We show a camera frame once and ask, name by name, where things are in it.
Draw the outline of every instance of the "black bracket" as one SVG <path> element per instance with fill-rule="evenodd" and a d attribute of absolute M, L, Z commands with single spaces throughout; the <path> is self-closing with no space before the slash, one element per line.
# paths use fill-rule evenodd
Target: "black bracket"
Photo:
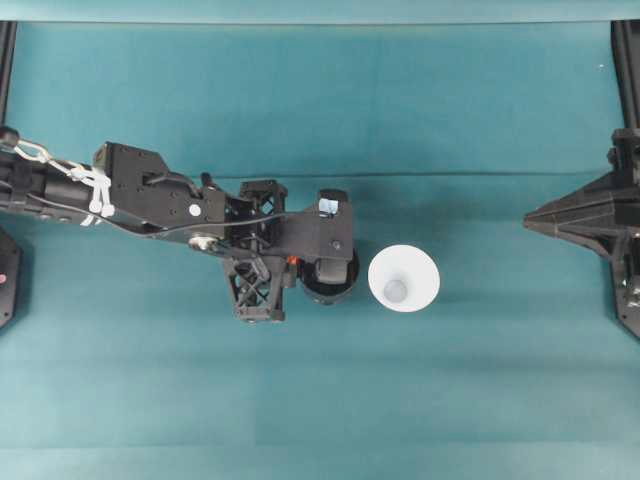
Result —
<path fill-rule="evenodd" d="M 238 205 L 231 208 L 242 208 L 240 204 L 246 203 L 253 212 L 278 214 L 284 212 L 286 196 L 286 188 L 273 180 L 244 182 L 240 187 L 240 197 L 244 200 L 232 202 Z M 278 230 L 267 230 L 263 224 L 256 224 L 238 230 L 234 243 L 250 242 L 248 251 L 268 250 L 276 235 Z M 284 321 L 282 289 L 295 286 L 295 265 L 282 257 L 254 254 L 225 258 L 223 268 L 238 318 L 251 323 Z"/>
<path fill-rule="evenodd" d="M 21 258 L 20 247 L 0 228 L 0 328 L 15 312 Z"/>
<path fill-rule="evenodd" d="M 525 216 L 524 226 L 610 262 L 618 319 L 640 338 L 640 20 L 611 24 L 627 128 L 613 133 L 612 171 Z"/>
<path fill-rule="evenodd" d="M 530 230 L 589 248 L 611 263 L 618 319 L 640 337 L 640 129 L 620 129 L 613 171 L 525 216 Z"/>

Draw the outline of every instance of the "black pole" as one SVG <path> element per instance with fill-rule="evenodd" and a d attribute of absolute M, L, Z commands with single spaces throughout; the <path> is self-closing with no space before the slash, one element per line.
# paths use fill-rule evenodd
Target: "black pole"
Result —
<path fill-rule="evenodd" d="M 0 22 L 0 125 L 4 124 L 4 117 L 7 113 L 17 27 L 17 22 Z"/>
<path fill-rule="evenodd" d="M 611 23 L 620 103 L 627 128 L 640 128 L 640 20 Z"/>

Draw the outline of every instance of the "cable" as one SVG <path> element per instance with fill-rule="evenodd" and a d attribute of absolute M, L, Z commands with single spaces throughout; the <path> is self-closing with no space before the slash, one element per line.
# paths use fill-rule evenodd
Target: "cable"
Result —
<path fill-rule="evenodd" d="M 9 188 L 11 190 L 13 190 L 13 187 L 10 183 L 5 182 L 3 180 L 0 180 L 0 186 L 5 187 L 5 188 Z M 191 225 L 179 225 L 177 227 L 169 227 L 169 228 L 160 228 L 158 230 L 155 230 L 153 232 L 141 232 L 139 230 L 136 230 L 134 228 L 122 225 L 120 223 L 114 222 L 112 220 L 109 220 L 108 218 L 103 217 L 102 215 L 99 214 L 95 214 L 90 212 L 89 210 L 85 210 L 83 208 L 78 208 L 78 207 L 74 207 L 71 205 L 65 205 L 64 203 L 58 203 L 58 202 L 54 202 L 52 200 L 47 200 L 46 198 L 42 198 L 38 195 L 35 195 L 33 193 L 27 193 L 27 197 L 36 200 L 37 202 L 43 203 L 44 205 L 49 205 L 51 207 L 56 207 L 56 208 L 62 208 L 65 210 L 70 210 L 72 212 L 76 212 L 76 213 L 82 213 L 84 215 L 92 215 L 96 218 L 99 218 L 100 220 L 102 220 L 103 222 L 105 222 L 108 225 L 111 225 L 112 227 L 115 227 L 119 230 L 122 230 L 124 232 L 127 232 L 129 234 L 135 235 L 137 237 L 141 237 L 141 238 L 153 238 L 156 237 L 158 235 L 166 235 L 169 233 L 175 233 L 175 232 L 180 232 L 180 231 L 184 231 L 184 230 L 191 230 L 194 228 L 207 228 L 207 227 L 241 227 L 241 226 L 245 226 L 245 225 L 254 225 L 257 223 L 266 223 L 266 222 L 271 222 L 273 220 L 276 220 L 278 218 L 285 218 L 285 217 L 290 217 L 290 216 L 294 216 L 294 215 L 301 215 L 301 214 L 312 214 L 312 215 L 316 215 L 315 212 L 281 212 L 281 213 L 274 213 L 272 215 L 268 215 L 266 217 L 262 217 L 262 218 L 251 218 L 248 220 L 236 220 L 236 221 L 232 221 L 232 222 L 207 222 L 207 223 L 194 223 Z"/>
<path fill-rule="evenodd" d="M 26 152 L 23 147 L 35 151 L 37 154 L 32 155 Z M 93 197 L 91 203 L 89 203 L 89 211 L 92 214 L 99 213 L 102 217 L 111 217 L 115 213 L 115 207 L 109 200 L 111 179 L 101 169 L 82 165 L 71 160 L 55 159 L 44 145 L 23 138 L 18 139 L 13 151 L 25 160 L 49 165 L 74 181 L 82 182 L 91 187 Z M 91 214 L 87 215 L 81 225 L 89 225 L 92 219 L 93 216 Z"/>

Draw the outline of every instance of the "black mount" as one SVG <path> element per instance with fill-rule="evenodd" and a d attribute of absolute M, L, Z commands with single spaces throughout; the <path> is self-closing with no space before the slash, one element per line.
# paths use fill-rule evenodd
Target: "black mount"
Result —
<path fill-rule="evenodd" d="M 21 146 L 34 144 L 9 127 L 0 127 L 0 145 L 0 211 L 84 226 L 99 217 L 138 237 L 219 257 L 234 312 L 247 322 L 283 321 L 283 289 L 298 278 L 322 304 L 341 300 L 355 284 L 353 208 L 346 192 L 320 190 L 304 211 L 286 212 L 287 189 L 275 180 L 245 182 L 232 195 L 207 173 L 197 185 L 170 171 L 156 152 L 106 142 L 93 166 L 74 164 L 76 172 L 110 183 L 106 201 L 113 209 L 104 216 L 97 212 L 106 211 L 106 204 L 95 205 L 96 194 L 103 198 L 97 183 L 75 181 L 61 163 L 24 158 Z M 0 235 L 0 317 L 8 309 L 5 297 L 15 296 L 2 286 L 4 243 L 6 250 L 16 248 Z M 12 272 L 10 278 L 16 277 Z"/>
<path fill-rule="evenodd" d="M 529 213 L 524 226 L 608 260 L 618 318 L 640 337 L 640 130 L 616 130 L 613 143 L 611 173 Z"/>
<path fill-rule="evenodd" d="M 4 124 L 9 98 L 16 22 L 0 22 L 0 125 Z M 0 229 L 0 328 L 15 311 L 22 250 L 11 236 Z"/>
<path fill-rule="evenodd" d="M 596 252 L 610 262 L 618 319 L 640 337 L 640 20 L 611 24 L 620 103 L 612 171 L 525 216 L 530 230 Z"/>

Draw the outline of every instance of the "robotic arm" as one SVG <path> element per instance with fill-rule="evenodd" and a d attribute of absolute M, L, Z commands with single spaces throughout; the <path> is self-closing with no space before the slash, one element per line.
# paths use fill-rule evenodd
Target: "robotic arm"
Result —
<path fill-rule="evenodd" d="M 207 173 L 197 186 L 171 172 L 159 154 L 127 145 L 105 143 L 88 166 L 56 159 L 0 127 L 0 148 L 0 210 L 85 227 L 108 223 L 220 257 L 242 320 L 283 321 L 283 289 L 298 279 L 315 301 L 329 305 L 358 276 L 352 206 L 343 191 L 321 190 L 304 211 L 286 212 L 287 189 L 275 180 L 245 182 L 235 196 Z"/>

